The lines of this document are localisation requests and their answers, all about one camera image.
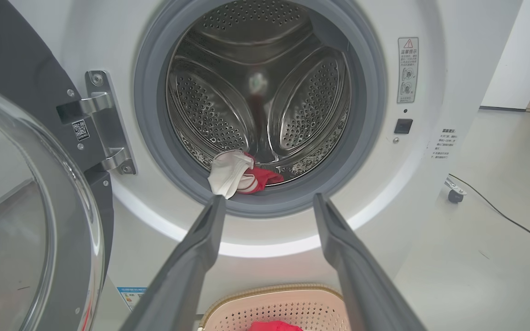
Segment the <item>door glass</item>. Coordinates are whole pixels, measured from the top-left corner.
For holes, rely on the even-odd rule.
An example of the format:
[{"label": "door glass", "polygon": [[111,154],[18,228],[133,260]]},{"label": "door glass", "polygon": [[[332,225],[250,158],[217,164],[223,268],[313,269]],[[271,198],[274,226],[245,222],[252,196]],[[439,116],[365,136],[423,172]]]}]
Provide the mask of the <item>door glass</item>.
[{"label": "door glass", "polygon": [[40,188],[17,148],[0,132],[0,330],[19,330],[40,282],[46,214]]},{"label": "door glass", "polygon": [[0,96],[0,331],[89,330],[103,247],[84,174],[41,123]]}]

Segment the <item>laundry basket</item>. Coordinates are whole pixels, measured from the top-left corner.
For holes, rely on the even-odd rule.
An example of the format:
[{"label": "laundry basket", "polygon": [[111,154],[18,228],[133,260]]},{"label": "laundry basket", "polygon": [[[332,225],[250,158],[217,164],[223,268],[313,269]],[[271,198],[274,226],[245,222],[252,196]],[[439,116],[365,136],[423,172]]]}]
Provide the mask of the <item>laundry basket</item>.
[{"label": "laundry basket", "polygon": [[213,304],[200,331],[247,331],[253,322],[281,320],[304,331],[347,331],[343,297],[320,284],[262,287],[227,296]]}]

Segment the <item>caster wheel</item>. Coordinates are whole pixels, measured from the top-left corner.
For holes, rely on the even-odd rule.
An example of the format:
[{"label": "caster wheel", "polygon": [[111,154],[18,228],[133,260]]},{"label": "caster wheel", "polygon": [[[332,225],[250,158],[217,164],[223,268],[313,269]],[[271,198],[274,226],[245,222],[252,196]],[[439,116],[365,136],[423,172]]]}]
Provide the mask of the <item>caster wheel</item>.
[{"label": "caster wheel", "polygon": [[461,201],[463,201],[463,195],[457,193],[454,190],[451,190],[449,191],[449,201],[451,201],[452,203],[460,203]]}]

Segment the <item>screw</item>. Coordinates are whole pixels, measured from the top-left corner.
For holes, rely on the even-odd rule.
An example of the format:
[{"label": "screw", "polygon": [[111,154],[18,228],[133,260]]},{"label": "screw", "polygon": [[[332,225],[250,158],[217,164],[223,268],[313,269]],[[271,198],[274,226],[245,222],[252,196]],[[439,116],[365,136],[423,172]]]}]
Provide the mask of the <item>screw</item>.
[{"label": "screw", "polygon": [[102,86],[104,84],[104,78],[100,74],[94,74],[91,78],[91,82],[95,86]]}]

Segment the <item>black cable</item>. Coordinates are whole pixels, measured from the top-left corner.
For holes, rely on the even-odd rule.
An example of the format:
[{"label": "black cable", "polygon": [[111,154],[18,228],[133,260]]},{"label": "black cable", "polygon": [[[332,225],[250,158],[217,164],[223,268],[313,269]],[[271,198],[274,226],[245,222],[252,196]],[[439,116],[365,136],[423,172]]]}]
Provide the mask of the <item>black cable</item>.
[{"label": "black cable", "polygon": [[519,224],[519,223],[513,221],[511,218],[509,218],[509,216],[506,216],[505,214],[503,214],[500,210],[498,210],[498,208],[494,207],[494,205],[493,205],[490,201],[488,201],[488,199],[486,199],[486,197],[484,197],[484,196],[482,195],[482,193],[480,193],[478,190],[476,190],[475,188],[473,188],[473,186],[471,186],[470,184],[468,184],[467,182],[465,182],[465,180],[463,180],[463,179],[461,179],[461,178],[459,178],[459,177],[457,177],[457,176],[455,176],[455,175],[452,175],[452,174],[449,174],[449,175],[450,175],[451,177],[453,177],[453,178],[459,180],[459,182],[462,182],[463,184],[469,186],[469,187],[470,187],[475,193],[478,193],[478,195],[479,195],[480,197],[482,197],[482,199],[484,199],[484,200],[490,205],[490,207],[494,208],[494,210],[496,210],[496,212],[498,212],[498,214],[500,214],[501,216],[503,216],[503,217],[506,218],[507,220],[513,222],[515,225],[517,225],[519,228],[523,229],[524,231],[527,231],[528,233],[530,233],[530,230],[529,230],[528,228],[525,228],[525,227],[522,226],[521,224]]}]

